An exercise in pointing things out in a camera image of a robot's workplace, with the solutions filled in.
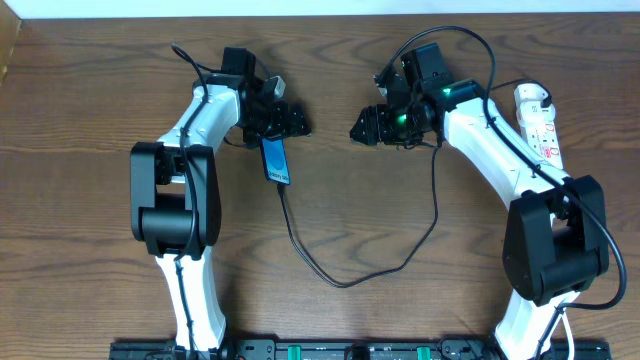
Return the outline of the blue Samsung Galaxy smartphone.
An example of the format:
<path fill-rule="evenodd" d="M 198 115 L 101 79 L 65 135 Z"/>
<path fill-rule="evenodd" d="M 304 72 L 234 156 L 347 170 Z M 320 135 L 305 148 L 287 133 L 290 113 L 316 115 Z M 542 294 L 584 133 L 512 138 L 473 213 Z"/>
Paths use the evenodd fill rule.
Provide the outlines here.
<path fill-rule="evenodd" d="M 283 140 L 261 140 L 261 155 L 265 177 L 268 181 L 288 186 L 290 172 Z"/>

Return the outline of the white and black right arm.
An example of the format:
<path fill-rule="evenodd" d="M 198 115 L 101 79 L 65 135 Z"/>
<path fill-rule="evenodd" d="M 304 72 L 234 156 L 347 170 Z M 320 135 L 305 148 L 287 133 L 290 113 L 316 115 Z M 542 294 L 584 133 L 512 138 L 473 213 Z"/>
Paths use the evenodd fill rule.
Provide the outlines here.
<path fill-rule="evenodd" d="M 542 86 L 515 90 L 519 132 L 475 80 L 455 80 L 437 44 L 401 57 L 376 78 L 386 101 L 364 108 L 350 138 L 413 147 L 428 132 L 467 157 L 508 210 L 502 263 L 513 292 L 494 338 L 508 359 L 534 359 L 577 297 L 609 268 L 604 194 L 560 159 L 555 109 Z"/>

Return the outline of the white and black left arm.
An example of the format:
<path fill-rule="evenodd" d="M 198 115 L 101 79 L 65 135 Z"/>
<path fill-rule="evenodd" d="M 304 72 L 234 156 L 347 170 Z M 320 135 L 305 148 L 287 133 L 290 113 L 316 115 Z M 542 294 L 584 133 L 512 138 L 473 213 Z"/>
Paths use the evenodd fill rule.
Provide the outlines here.
<path fill-rule="evenodd" d="M 227 47 L 220 68 L 211 69 L 179 45 L 172 49 L 196 72 L 192 101 L 167 133 L 131 149 L 131 228 L 168 285 L 177 322 L 173 357 L 233 359 L 213 266 L 222 215 L 216 153 L 238 127 L 243 147 L 259 149 L 266 179 L 287 186 L 284 141 L 310 135 L 311 127 L 300 107 L 284 101 L 281 77 L 257 75 L 249 50 Z"/>

